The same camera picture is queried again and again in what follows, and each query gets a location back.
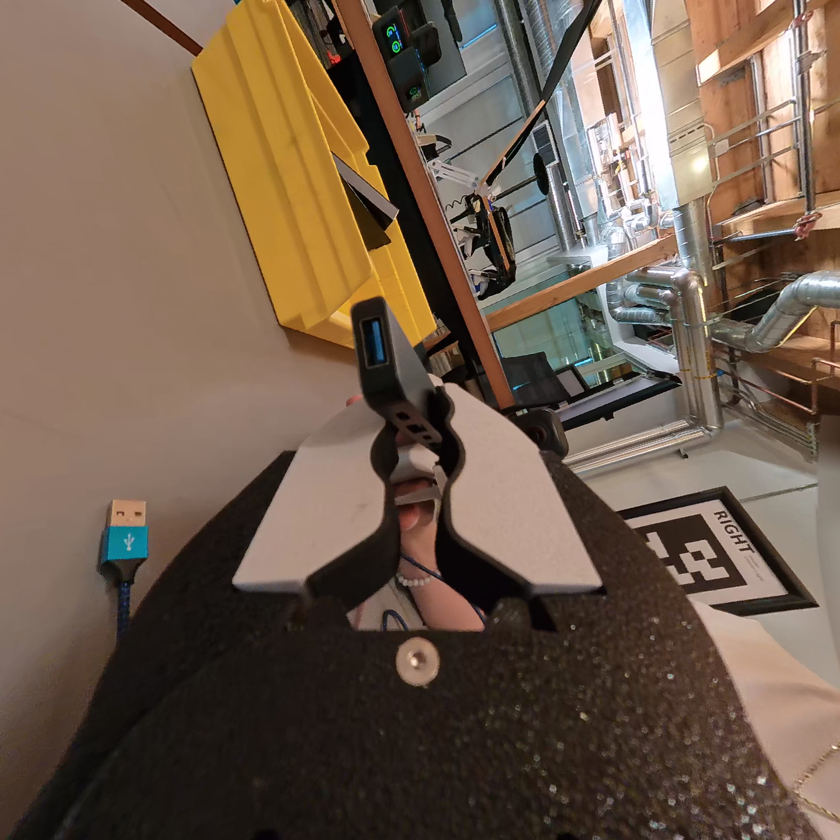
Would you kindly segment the black office chair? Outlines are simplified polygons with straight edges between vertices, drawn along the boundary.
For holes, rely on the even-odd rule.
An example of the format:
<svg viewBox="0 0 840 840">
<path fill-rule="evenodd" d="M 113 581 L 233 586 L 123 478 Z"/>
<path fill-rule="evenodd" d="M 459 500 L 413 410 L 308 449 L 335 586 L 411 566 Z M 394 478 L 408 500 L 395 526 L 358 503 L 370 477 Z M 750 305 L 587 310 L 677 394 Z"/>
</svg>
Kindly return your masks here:
<svg viewBox="0 0 840 840">
<path fill-rule="evenodd" d="M 556 407 L 571 399 L 545 352 L 505 357 L 500 362 L 516 408 Z"/>
</svg>

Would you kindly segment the yellow plastic bin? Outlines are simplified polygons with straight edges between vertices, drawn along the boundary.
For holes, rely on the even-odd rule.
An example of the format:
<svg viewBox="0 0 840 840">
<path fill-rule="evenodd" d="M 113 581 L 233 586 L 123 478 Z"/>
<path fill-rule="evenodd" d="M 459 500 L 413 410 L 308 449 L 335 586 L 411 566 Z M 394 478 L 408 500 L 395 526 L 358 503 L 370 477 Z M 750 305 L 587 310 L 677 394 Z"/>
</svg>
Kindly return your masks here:
<svg viewBox="0 0 840 840">
<path fill-rule="evenodd" d="M 436 321 L 401 225 L 366 250 L 332 152 L 392 190 L 288 5 L 241 2 L 192 73 L 279 325 L 352 348 L 351 307 L 383 296 L 425 339 Z"/>
</svg>

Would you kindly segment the silver round duct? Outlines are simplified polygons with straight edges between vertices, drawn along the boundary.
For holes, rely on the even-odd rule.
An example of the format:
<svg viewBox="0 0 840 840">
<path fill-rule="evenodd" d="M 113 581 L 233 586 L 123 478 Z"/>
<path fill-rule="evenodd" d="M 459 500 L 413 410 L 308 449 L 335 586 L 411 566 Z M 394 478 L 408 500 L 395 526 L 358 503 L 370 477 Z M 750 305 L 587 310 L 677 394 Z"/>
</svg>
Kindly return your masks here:
<svg viewBox="0 0 840 840">
<path fill-rule="evenodd" d="M 611 318 L 634 326 L 669 326 L 687 418 L 621 439 L 608 457 L 640 459 L 705 443 L 724 426 L 704 300 L 704 280 L 692 269 L 648 267 L 606 284 Z"/>
<path fill-rule="evenodd" d="M 788 340 L 818 308 L 839 308 L 838 270 L 818 270 L 795 280 L 755 325 L 728 318 L 715 321 L 710 339 L 746 353 L 767 353 Z"/>
</svg>

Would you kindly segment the rectangular metal duct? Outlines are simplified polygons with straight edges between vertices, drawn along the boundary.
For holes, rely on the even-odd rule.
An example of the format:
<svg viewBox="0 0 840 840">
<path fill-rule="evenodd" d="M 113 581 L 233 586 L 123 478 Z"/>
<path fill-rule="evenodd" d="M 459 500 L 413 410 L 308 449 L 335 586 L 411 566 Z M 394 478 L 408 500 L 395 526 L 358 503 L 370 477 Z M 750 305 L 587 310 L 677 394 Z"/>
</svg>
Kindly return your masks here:
<svg viewBox="0 0 840 840">
<path fill-rule="evenodd" d="M 661 206 L 676 209 L 711 192 L 712 178 L 697 58 L 683 1 L 653 3 L 650 118 L 654 178 Z"/>
</svg>

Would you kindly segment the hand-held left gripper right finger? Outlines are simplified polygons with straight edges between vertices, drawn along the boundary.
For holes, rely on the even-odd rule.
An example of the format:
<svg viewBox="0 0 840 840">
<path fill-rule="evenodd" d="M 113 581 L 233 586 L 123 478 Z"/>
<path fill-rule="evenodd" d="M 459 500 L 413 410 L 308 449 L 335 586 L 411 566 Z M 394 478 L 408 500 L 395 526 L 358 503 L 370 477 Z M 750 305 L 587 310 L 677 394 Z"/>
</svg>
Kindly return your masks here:
<svg viewBox="0 0 840 840">
<path fill-rule="evenodd" d="M 515 424 L 456 385 L 434 395 L 446 475 L 435 552 L 468 601 L 581 595 L 602 578 L 542 454 Z"/>
</svg>

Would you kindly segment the person's right forearm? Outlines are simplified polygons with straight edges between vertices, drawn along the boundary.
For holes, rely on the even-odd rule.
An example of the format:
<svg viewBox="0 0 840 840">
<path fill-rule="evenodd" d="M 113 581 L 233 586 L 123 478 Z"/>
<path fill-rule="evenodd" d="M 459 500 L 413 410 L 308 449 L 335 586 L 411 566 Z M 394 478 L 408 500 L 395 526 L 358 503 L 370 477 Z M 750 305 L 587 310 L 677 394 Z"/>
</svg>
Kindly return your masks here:
<svg viewBox="0 0 840 840">
<path fill-rule="evenodd" d="M 423 624 L 444 631 L 481 632 L 485 622 L 467 600 L 446 583 L 428 577 L 408 588 Z"/>
</svg>

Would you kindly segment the spiral metal duct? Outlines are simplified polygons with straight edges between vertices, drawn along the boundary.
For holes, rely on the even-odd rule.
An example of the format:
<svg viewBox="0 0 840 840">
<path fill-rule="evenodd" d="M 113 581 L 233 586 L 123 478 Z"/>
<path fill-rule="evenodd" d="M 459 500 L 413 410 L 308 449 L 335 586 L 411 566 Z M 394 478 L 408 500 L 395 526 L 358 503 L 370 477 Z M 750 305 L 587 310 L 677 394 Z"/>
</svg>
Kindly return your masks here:
<svg viewBox="0 0 840 840">
<path fill-rule="evenodd" d="M 541 87 L 520 5 L 519 2 L 513 1 L 495 1 L 493 4 L 507 48 L 511 76 L 521 105 L 522 115 L 524 118 L 528 118 L 538 105 Z M 541 121 L 543 119 L 550 122 L 559 156 L 556 164 L 546 167 L 549 211 L 559 247 L 562 251 L 571 251 L 582 247 L 582 229 L 574 211 L 564 144 L 560 131 L 560 120 L 553 104 L 549 104 L 544 110 Z"/>
</svg>

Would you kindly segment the black usb hub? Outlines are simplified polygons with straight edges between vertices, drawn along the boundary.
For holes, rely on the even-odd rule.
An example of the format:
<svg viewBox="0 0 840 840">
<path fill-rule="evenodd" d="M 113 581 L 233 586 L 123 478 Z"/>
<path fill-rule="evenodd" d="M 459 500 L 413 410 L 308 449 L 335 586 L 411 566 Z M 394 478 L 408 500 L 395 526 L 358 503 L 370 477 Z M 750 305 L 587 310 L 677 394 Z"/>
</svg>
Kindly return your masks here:
<svg viewBox="0 0 840 840">
<path fill-rule="evenodd" d="M 345 189 L 360 201 L 360 204 L 372 215 L 380 229 L 386 232 L 399 214 L 396 205 L 334 152 L 332 152 L 332 159 Z"/>
</svg>

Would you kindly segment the wooden pillar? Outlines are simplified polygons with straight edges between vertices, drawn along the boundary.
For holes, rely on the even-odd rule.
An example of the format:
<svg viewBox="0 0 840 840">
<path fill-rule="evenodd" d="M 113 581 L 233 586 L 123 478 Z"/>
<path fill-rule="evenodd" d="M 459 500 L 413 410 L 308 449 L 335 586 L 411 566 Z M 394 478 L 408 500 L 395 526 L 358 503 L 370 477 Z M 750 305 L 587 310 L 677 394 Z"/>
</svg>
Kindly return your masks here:
<svg viewBox="0 0 840 840">
<path fill-rule="evenodd" d="M 513 302 L 498 311 L 492 312 L 486 316 L 488 330 L 495 332 L 509 327 L 636 270 L 647 268 L 662 259 L 675 256 L 677 253 L 676 234 L 670 233 L 645 246 L 609 260 L 601 266 L 588 269 L 547 289 L 537 291 L 521 301 Z"/>
</svg>

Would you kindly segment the black device green lights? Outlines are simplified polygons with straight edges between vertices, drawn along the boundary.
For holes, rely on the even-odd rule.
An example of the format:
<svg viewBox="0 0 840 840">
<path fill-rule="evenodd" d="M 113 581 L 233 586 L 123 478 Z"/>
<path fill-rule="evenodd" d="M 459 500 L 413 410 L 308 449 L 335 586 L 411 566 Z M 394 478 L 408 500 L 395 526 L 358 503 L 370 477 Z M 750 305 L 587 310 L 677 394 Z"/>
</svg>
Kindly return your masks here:
<svg viewBox="0 0 840 840">
<path fill-rule="evenodd" d="M 426 68 L 414 47 L 390 56 L 385 66 L 405 115 L 419 109 L 431 98 Z"/>
<path fill-rule="evenodd" d="M 383 9 L 372 31 L 385 62 L 416 51 L 424 66 L 442 57 L 438 29 L 419 1 L 380 2 Z"/>
</svg>

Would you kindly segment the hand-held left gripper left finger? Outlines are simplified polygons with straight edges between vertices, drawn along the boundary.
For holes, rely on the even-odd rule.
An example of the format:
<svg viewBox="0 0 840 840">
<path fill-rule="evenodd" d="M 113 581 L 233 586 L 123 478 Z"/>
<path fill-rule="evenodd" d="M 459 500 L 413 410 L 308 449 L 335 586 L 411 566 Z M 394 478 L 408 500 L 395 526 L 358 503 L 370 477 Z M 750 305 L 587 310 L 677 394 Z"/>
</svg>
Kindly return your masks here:
<svg viewBox="0 0 840 840">
<path fill-rule="evenodd" d="M 233 577 L 242 592 L 332 598 L 352 610 L 398 565 L 391 474 L 396 432 L 363 401 L 334 415 L 294 454 Z"/>
</svg>

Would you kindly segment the grey slim usb hub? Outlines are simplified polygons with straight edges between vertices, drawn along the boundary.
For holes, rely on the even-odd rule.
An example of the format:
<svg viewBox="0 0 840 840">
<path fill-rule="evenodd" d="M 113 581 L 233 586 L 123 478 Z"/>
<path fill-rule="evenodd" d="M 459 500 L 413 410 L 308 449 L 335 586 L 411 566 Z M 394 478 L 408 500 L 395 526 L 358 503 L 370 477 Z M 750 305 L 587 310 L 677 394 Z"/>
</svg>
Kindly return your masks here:
<svg viewBox="0 0 840 840">
<path fill-rule="evenodd" d="M 353 340 L 360 372 L 362 395 L 373 415 L 366 419 L 369 454 L 356 459 L 368 464 L 384 482 L 428 479 L 440 486 L 458 462 L 456 436 L 451 427 L 455 404 L 442 385 L 436 385 L 425 371 L 414 347 L 383 297 L 359 301 L 352 306 Z M 408 439 L 409 448 L 419 446 L 443 457 L 443 465 L 408 456 L 404 468 L 398 465 L 400 445 L 394 433 Z"/>
</svg>

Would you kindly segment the person's right hand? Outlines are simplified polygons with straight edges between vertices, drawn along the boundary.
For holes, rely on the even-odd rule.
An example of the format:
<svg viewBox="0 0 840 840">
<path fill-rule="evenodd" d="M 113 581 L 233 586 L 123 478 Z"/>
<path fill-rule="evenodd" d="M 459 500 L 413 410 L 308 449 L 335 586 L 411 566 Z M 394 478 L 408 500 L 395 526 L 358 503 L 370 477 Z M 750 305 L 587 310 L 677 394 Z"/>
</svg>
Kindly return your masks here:
<svg viewBox="0 0 840 840">
<path fill-rule="evenodd" d="M 400 573 L 408 580 L 424 580 L 438 572 L 436 556 L 437 506 L 431 500 L 398 508 L 401 527 Z"/>
</svg>

